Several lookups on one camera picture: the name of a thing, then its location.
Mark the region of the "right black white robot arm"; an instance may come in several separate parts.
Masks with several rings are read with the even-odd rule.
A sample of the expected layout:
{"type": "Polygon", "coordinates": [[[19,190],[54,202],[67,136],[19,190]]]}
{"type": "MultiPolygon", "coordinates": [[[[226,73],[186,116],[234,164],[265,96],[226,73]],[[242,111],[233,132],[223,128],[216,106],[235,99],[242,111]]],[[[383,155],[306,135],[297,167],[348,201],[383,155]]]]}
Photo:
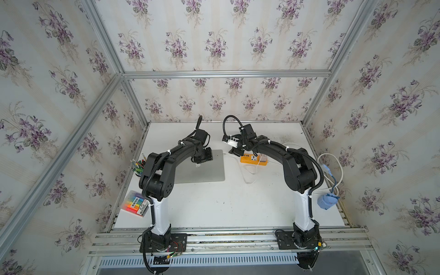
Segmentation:
{"type": "Polygon", "coordinates": [[[294,192],[293,242],[299,249],[318,249],[323,245],[319,223],[314,219],[312,195],[324,182],[323,169],[304,148],[292,149],[264,135],[258,136],[251,124],[244,125],[228,115],[222,123],[222,141],[231,146],[230,154],[242,157],[266,155],[283,167],[284,181],[294,192]]]}

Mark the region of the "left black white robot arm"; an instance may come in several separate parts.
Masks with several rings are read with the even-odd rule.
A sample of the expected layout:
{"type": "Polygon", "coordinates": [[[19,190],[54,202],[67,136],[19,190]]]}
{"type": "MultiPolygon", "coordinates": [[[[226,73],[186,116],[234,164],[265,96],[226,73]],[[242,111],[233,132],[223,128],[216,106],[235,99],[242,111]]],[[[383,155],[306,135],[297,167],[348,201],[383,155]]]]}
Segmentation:
{"type": "Polygon", "coordinates": [[[210,135],[200,129],[202,119],[200,115],[194,131],[176,147],[160,154],[151,153],[143,167],[139,188],[148,201],[151,225],[143,233],[142,243],[153,250],[165,251],[172,244],[167,198],[174,188],[176,168],[188,158],[197,165],[213,160],[212,149],[205,144],[210,135]]]}

